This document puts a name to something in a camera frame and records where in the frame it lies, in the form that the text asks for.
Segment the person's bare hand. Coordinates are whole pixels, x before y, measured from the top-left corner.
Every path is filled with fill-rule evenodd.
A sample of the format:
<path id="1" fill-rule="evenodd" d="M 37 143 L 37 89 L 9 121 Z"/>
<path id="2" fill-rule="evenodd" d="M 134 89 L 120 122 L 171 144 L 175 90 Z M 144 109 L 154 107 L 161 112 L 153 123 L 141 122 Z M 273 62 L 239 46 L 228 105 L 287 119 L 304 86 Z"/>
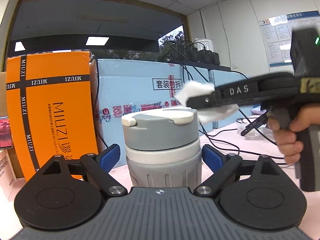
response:
<path id="1" fill-rule="evenodd" d="M 291 121 L 289 129 L 282 129 L 274 117 L 269 118 L 268 126 L 272 130 L 276 145 L 284 155 L 287 164 L 299 161 L 304 148 L 304 144 L 297 140 L 296 133 L 303 131 L 310 125 L 319 125 L 319 113 L 319 103 L 303 106 Z"/>

